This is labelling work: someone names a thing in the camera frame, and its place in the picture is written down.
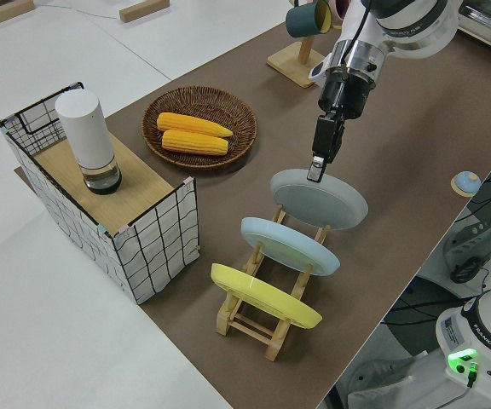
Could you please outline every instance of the white cylindrical container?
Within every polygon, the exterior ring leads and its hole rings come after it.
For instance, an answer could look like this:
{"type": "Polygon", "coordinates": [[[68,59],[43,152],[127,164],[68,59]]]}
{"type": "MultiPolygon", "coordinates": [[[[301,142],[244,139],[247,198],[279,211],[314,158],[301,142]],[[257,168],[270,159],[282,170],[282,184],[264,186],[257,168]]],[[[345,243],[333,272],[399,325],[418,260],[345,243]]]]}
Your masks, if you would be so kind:
{"type": "Polygon", "coordinates": [[[87,89],[73,89],[56,99],[55,109],[88,189],[115,192],[122,175],[98,97],[87,89]]]}

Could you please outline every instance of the wire basket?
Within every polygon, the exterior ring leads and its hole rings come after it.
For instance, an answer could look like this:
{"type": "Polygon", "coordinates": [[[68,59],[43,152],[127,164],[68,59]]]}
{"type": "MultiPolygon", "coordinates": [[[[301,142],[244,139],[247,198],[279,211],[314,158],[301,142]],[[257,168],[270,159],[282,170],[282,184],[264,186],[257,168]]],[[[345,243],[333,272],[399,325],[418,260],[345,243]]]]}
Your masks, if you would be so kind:
{"type": "Polygon", "coordinates": [[[149,105],[142,120],[147,145],[162,159],[191,170],[218,170],[244,158],[257,138],[257,118],[238,97],[222,89],[194,85],[166,92],[149,105]],[[233,131],[225,156],[176,153],[162,147],[163,132],[157,128],[162,112],[207,119],[233,131]]]}
{"type": "Polygon", "coordinates": [[[188,178],[111,235],[36,160],[38,153],[66,138],[55,102],[78,88],[83,85],[72,84],[2,119],[0,130],[60,229],[139,304],[199,257],[196,182],[188,178]]]}

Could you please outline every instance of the brown surface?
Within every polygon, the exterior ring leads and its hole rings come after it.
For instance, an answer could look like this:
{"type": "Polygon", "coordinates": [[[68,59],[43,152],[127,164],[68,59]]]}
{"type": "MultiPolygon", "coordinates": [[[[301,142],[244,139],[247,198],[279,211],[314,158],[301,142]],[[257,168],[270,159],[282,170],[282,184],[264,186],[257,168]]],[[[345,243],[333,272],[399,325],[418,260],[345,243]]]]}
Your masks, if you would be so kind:
{"type": "Polygon", "coordinates": [[[173,187],[113,135],[113,150],[123,180],[117,192],[107,195],[92,193],[84,185],[83,175],[67,139],[38,153],[36,160],[83,206],[111,235],[136,219],[173,187]]]}
{"type": "MultiPolygon", "coordinates": [[[[317,38],[316,49],[325,54],[336,36],[317,38]]],[[[169,89],[205,84],[237,95],[257,115],[258,139],[243,168],[194,174],[200,259],[142,305],[235,408],[314,408],[464,207],[466,199],[448,181],[462,170],[484,177],[491,169],[491,49],[458,35],[427,60],[389,59],[363,116],[347,123],[343,147],[328,168],[363,194],[369,214],[357,228],[326,240],[342,267],[333,276],[313,277],[303,296],[324,320],[313,330],[292,328],[274,363],[263,357],[259,341],[238,331],[216,334],[225,294],[211,283],[210,265],[240,268],[246,262],[251,249],[240,237],[241,219],[270,218],[270,177],[311,161],[320,89],[302,89],[266,64],[291,41],[278,26],[107,120],[175,185],[188,172],[154,155],[140,133],[150,102],[169,89]]],[[[296,275],[267,260],[257,277],[289,291],[296,275]]]]}
{"type": "Polygon", "coordinates": [[[0,6],[0,23],[35,9],[33,0],[14,0],[0,6]]]}

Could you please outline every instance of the wicker basket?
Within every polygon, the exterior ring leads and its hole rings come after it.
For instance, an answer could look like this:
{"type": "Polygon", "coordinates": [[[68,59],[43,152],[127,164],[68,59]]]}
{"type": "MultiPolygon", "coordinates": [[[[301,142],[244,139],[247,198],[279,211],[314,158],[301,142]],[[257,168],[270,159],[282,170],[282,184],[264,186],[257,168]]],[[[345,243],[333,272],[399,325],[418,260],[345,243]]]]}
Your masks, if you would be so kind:
{"type": "Polygon", "coordinates": [[[142,135],[147,145],[164,160],[194,170],[216,170],[242,158],[257,137],[257,119],[251,109],[227,91],[207,86],[190,86],[166,92],[145,111],[142,135]],[[170,152],[162,148],[157,118],[162,112],[192,115],[216,122],[233,131],[225,156],[170,152]]]}

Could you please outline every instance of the corn cob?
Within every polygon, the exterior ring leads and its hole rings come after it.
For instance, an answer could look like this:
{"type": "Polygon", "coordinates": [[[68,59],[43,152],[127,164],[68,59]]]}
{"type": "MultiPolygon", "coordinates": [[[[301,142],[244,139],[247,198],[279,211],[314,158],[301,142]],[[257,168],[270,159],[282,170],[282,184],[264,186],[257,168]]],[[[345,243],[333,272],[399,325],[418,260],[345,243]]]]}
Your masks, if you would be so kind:
{"type": "Polygon", "coordinates": [[[184,130],[167,130],[162,135],[162,147],[172,152],[223,156],[228,152],[228,141],[184,130]]]}
{"type": "Polygon", "coordinates": [[[165,130],[185,130],[187,132],[218,136],[220,138],[232,136],[232,130],[228,130],[220,124],[173,112],[160,113],[157,118],[157,128],[163,132],[165,130]]]}

